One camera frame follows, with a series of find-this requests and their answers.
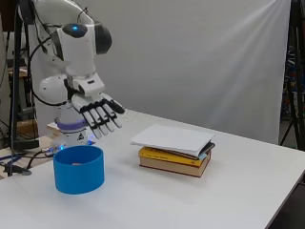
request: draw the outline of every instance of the yellow book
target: yellow book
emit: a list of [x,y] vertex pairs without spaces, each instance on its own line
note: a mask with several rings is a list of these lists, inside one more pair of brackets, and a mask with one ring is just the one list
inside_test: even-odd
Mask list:
[[190,159],[186,158],[183,156],[177,156],[173,155],[171,153],[167,153],[162,150],[150,148],[150,147],[143,147],[139,151],[139,156],[140,157],[145,157],[145,158],[151,158],[151,159],[158,159],[158,160],[165,160],[169,162],[175,162],[175,163],[180,163],[180,164],[187,164],[187,165],[192,165],[192,166],[200,166],[202,164],[202,161],[204,159]]

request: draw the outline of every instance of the cable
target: cable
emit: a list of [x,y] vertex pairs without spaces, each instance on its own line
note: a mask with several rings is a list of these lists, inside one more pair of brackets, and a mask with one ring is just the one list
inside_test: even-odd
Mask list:
[[0,82],[0,90],[1,90],[1,87],[3,84],[3,80],[4,80],[5,73],[6,73],[6,68],[7,68],[9,42],[10,42],[10,31],[8,31],[8,35],[7,35],[7,44],[6,44],[6,49],[5,49],[6,54],[5,54],[5,58],[4,58],[4,67],[3,67],[2,78],[1,78],[1,82]]
[[41,44],[37,45],[36,48],[31,52],[30,54],[30,59],[29,59],[29,63],[31,62],[32,58],[34,57],[35,53],[39,50],[40,47],[42,47],[45,43],[47,43],[48,41],[51,40],[51,37],[49,36],[48,38],[44,39]]
[[48,28],[62,28],[63,26],[62,25],[49,25],[49,24],[45,24],[46,25],[46,27],[48,27]]
[[[37,41],[38,41],[39,44],[42,44],[42,41],[41,41],[41,39],[40,39],[40,37],[39,37],[39,34],[38,34],[37,24],[36,24],[35,21],[34,21],[34,26],[35,26],[35,30],[36,30],[36,38],[37,38]],[[42,51],[43,51],[44,53],[47,52],[46,47],[44,47],[43,45],[41,46],[41,49],[42,49]]]
[[37,13],[37,10],[36,10],[36,7],[35,7],[34,3],[33,3],[32,1],[30,1],[30,4],[31,4],[31,7],[32,7],[32,9],[33,9],[33,11],[34,11],[34,13],[35,13],[35,15],[36,15],[38,21],[40,22],[41,26],[44,28],[44,30],[46,31],[46,33],[47,33],[48,35],[51,35],[50,31],[48,30],[48,27],[41,21],[39,15],[38,15],[38,13]]
[[35,98],[38,99],[38,101],[40,101],[41,103],[45,104],[45,105],[48,105],[48,106],[51,106],[51,107],[59,107],[59,106],[63,106],[65,105],[67,102],[62,102],[62,103],[49,103],[49,102],[46,102],[44,100],[42,100],[40,97],[38,97],[38,95],[34,92],[33,90],[33,87],[32,87],[32,84],[30,85],[30,90],[32,92],[32,94],[34,95]]
[[0,122],[2,122],[2,124],[5,125],[6,127],[9,127],[9,125],[7,123],[5,123],[4,121],[2,121],[1,119],[0,119]]
[[16,139],[16,129],[17,127],[15,126],[16,125],[16,120],[14,120],[14,118],[16,117],[15,116],[15,112],[16,112],[16,104],[15,102],[18,100],[15,99],[15,96],[16,96],[16,87],[15,87],[15,84],[16,82],[14,82],[14,78],[16,77],[16,72],[18,72],[17,70],[19,70],[19,66],[18,66],[18,62],[19,62],[19,59],[20,59],[20,56],[19,53],[18,55],[16,55],[16,53],[18,52],[18,49],[20,50],[20,45],[21,45],[21,30],[22,30],[22,22],[21,22],[21,18],[19,17],[19,12],[18,12],[18,9],[19,9],[19,2],[17,2],[16,4],[16,8],[15,8],[15,14],[14,14],[14,42],[15,42],[15,45],[14,45],[14,51],[15,51],[15,55],[14,55],[14,58],[13,58],[13,82],[12,82],[12,96],[11,96],[11,124],[10,124],[10,154],[11,154],[11,157],[10,157],[10,161],[11,161],[11,164],[10,164],[10,172],[8,173],[8,176],[10,177],[12,175],[12,167],[13,167],[13,156],[14,156],[14,149],[13,149],[13,143],[14,143],[14,140]]
[[5,143],[6,143],[6,137],[2,131],[2,128],[0,128],[0,134],[2,136],[2,138],[0,139],[0,141],[2,141],[2,148],[5,148]]
[[51,155],[51,156],[44,156],[44,157],[37,157],[37,156],[39,156],[39,155],[41,155],[41,154],[43,154],[43,153],[44,153],[44,152],[40,151],[40,152],[37,152],[36,154],[34,154],[33,156],[30,157],[30,161],[29,161],[29,163],[28,163],[27,170],[31,168],[30,166],[31,166],[32,162],[33,162],[35,159],[40,159],[40,158],[42,159],[42,158],[51,158],[51,157],[53,157],[53,155]]
[[[28,60],[30,60],[30,41],[29,41],[29,28],[28,28],[28,25],[24,24],[24,29],[25,29],[25,34],[26,34],[26,51],[27,51],[27,58]],[[28,63],[28,71],[29,71],[29,68],[31,68],[31,64]],[[33,139],[36,139],[36,132],[35,132],[35,127],[34,127],[34,116],[33,118],[31,119],[31,126],[32,126],[32,130],[33,130]]]
[[36,116],[36,109],[33,105],[33,103],[31,103],[31,106],[33,108],[33,117],[31,119],[31,126],[32,126],[32,130],[33,130],[33,134],[34,134],[34,139],[36,139],[36,129],[35,129],[35,125],[34,125],[34,119],[36,120],[35,116]]
[[80,11],[80,12],[78,13],[76,23],[78,23],[79,18],[80,18],[80,15],[81,15],[83,12],[87,14],[87,12],[88,12],[88,7],[85,7],[82,11]]

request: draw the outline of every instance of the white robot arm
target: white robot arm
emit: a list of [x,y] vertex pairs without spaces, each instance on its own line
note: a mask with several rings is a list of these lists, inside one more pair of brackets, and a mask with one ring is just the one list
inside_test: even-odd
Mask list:
[[51,37],[44,49],[51,61],[61,62],[57,75],[44,79],[40,94],[48,102],[66,104],[59,107],[57,125],[63,133],[64,145],[82,144],[70,139],[84,135],[84,120],[100,138],[122,127],[119,115],[125,110],[104,94],[105,85],[96,72],[94,56],[106,53],[112,45],[110,32],[89,17],[72,0],[24,0],[30,11],[20,5],[21,17],[39,24],[40,40]]

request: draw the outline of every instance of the white table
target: white table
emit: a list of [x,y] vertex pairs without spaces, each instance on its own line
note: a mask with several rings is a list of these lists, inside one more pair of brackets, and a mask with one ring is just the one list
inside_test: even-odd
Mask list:
[[29,177],[0,181],[1,228],[265,228],[305,168],[305,153],[216,133],[202,178],[138,166],[131,138],[154,123],[209,131],[128,111],[123,129],[97,145],[105,152],[106,180],[85,195],[54,187],[52,162]]

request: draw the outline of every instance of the black stand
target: black stand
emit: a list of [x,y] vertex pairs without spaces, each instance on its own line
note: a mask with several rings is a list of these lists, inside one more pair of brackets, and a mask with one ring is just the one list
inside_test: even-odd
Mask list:
[[39,140],[17,141],[17,116],[19,102],[19,67],[20,67],[20,50],[21,50],[21,31],[22,20],[18,13],[15,12],[14,25],[14,58],[13,58],[13,75],[12,75],[12,92],[10,101],[10,148],[12,150],[34,149],[39,147]]
[[[291,88],[291,81],[288,71],[288,51],[291,42],[294,42],[294,53],[295,53],[295,84],[296,84],[296,98],[297,98],[297,112],[295,112],[294,95]],[[289,100],[291,103],[292,122],[289,126],[286,134],[284,135],[281,145],[290,131],[292,124],[295,127],[295,138],[297,149],[305,151],[305,125],[303,115],[303,90],[302,90],[302,75],[304,73],[304,37],[302,27],[302,6],[300,0],[293,0],[290,13],[290,24],[288,33],[288,45],[287,45],[287,57],[286,57],[286,71],[285,71],[285,83],[287,83]]]

